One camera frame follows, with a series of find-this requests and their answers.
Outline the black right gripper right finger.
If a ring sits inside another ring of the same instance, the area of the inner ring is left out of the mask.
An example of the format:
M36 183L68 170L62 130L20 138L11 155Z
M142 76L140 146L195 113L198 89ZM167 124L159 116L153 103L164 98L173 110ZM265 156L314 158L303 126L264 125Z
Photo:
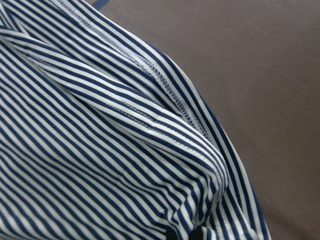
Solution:
M207 228L204 226L199 226L191 232L191 240L206 240Z

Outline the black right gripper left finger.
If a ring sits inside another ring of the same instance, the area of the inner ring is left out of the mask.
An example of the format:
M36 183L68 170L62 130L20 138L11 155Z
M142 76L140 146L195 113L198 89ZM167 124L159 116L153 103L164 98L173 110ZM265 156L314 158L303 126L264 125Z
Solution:
M165 232L166 240L178 240L177 233L173 229L167 229Z

